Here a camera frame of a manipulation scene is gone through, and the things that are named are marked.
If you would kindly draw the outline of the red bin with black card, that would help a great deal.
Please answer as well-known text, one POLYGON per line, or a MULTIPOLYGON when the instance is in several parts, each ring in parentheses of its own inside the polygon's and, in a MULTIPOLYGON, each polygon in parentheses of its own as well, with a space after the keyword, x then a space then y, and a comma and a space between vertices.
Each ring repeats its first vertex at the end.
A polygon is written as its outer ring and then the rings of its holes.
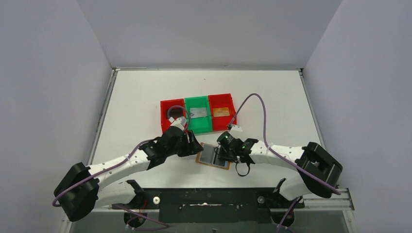
POLYGON ((170 108, 181 108, 184 110, 184 117, 187 116, 185 111, 185 101, 184 99, 173 99, 173 100, 162 100, 160 102, 160 119, 161 119, 161 130, 165 132, 171 125, 169 119, 166 117, 166 111, 170 108))

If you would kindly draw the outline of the red bin with gold card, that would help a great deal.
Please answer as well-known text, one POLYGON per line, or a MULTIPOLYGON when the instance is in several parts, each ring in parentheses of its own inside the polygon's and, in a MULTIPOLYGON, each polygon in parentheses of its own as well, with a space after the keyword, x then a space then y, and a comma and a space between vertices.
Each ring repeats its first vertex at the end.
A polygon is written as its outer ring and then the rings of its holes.
POLYGON ((236 113, 230 93, 208 96, 213 131, 227 130, 236 113))

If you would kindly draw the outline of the yellow leather card holder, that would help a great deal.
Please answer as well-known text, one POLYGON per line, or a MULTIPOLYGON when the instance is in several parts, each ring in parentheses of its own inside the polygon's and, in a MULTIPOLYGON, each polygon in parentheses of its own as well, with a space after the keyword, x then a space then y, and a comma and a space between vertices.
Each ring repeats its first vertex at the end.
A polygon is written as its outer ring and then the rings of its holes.
POLYGON ((219 147, 206 143, 201 143, 201 146, 203 147, 203 150, 197 153, 195 162, 206 166, 229 170, 230 162, 222 160, 218 156, 218 152, 220 151, 219 147))

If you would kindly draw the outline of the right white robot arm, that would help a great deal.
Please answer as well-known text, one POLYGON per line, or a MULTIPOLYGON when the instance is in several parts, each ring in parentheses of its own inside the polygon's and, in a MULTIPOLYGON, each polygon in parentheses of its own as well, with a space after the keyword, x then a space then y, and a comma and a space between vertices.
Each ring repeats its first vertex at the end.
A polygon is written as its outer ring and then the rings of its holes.
POLYGON ((309 142, 302 147, 269 145, 264 141, 247 138, 245 141, 224 132, 218 139, 218 157, 247 166, 268 164, 296 171, 291 178, 280 181, 273 194, 274 203, 286 207, 292 200, 315 194, 322 198, 339 195, 338 179, 343 166, 321 145, 309 142))

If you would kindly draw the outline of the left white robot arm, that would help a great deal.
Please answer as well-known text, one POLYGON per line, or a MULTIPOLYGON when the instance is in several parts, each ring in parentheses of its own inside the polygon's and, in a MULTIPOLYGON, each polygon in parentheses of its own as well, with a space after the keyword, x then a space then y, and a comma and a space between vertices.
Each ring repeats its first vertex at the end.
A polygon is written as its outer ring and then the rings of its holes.
POLYGON ((54 190, 54 207, 61 207, 72 222, 93 209, 122 204, 140 207, 144 190, 127 177, 163 164, 170 156, 186 157, 203 151, 192 131, 169 127, 160 137, 140 142, 129 154, 86 166, 74 164, 54 190))

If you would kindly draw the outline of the green plastic bin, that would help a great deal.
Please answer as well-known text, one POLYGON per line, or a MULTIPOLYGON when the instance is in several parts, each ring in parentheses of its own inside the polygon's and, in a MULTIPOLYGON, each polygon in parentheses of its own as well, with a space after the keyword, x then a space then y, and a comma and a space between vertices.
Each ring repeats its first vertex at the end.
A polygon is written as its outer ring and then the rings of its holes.
POLYGON ((212 132, 212 119, 207 96, 184 98, 190 115, 189 130, 194 133, 212 132))

